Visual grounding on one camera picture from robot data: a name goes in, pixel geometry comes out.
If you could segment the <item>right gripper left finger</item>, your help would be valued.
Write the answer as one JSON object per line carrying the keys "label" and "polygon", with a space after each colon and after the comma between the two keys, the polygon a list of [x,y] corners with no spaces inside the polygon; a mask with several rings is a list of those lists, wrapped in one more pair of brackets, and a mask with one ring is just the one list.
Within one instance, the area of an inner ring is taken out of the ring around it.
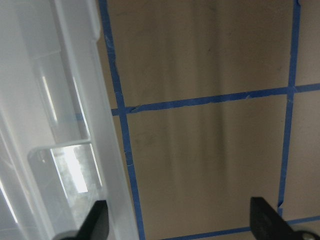
{"label": "right gripper left finger", "polygon": [[109,232],[110,224],[107,201],[97,200],[77,232],[75,240],[106,240]]}

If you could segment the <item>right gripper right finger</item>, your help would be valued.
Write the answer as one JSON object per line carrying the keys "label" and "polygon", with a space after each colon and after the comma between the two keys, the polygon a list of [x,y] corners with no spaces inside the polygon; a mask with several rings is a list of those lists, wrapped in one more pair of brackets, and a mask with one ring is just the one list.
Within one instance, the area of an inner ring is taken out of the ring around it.
{"label": "right gripper right finger", "polygon": [[249,227],[256,240],[297,240],[295,231],[263,197],[251,197]]}

